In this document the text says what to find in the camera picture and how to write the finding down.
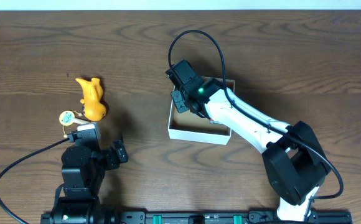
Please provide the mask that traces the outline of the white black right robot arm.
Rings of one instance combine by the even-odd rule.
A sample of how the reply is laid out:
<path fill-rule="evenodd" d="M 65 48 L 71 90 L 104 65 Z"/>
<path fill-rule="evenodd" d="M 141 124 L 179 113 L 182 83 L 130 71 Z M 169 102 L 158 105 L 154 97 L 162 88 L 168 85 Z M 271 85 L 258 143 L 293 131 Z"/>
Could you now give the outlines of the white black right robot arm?
<path fill-rule="evenodd" d="M 263 114 L 216 78 L 172 82 L 171 97 L 178 112 L 190 111 L 225 125 L 261 154 L 268 181 L 280 197 L 277 220 L 308 221 L 319 187 L 335 170 L 312 128 L 302 121 L 290 125 Z"/>

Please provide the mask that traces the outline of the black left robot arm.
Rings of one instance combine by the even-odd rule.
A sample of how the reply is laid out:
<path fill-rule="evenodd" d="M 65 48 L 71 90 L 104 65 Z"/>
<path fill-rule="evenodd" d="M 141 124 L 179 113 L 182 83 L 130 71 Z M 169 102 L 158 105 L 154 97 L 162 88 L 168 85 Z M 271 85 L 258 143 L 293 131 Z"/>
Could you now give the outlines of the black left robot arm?
<path fill-rule="evenodd" d="M 128 161 L 120 138 L 104 150 L 96 134 L 69 134 L 73 144 L 62 154 L 63 184 L 55 191 L 54 207 L 41 215 L 42 224 L 119 223 L 120 213 L 100 203 L 99 191 L 105 172 Z"/>

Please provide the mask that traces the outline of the red fire truck toy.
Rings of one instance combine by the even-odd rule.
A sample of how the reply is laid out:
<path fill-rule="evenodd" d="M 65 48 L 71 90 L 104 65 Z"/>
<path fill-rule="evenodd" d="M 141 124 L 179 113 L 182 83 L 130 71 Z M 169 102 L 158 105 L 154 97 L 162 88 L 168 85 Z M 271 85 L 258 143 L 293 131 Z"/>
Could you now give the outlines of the red fire truck toy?
<path fill-rule="evenodd" d="M 210 119 L 210 123 L 212 123 L 212 124 L 222 124 L 221 122 L 219 122 L 219 121 L 214 121 L 214 120 L 212 120 L 212 119 Z"/>

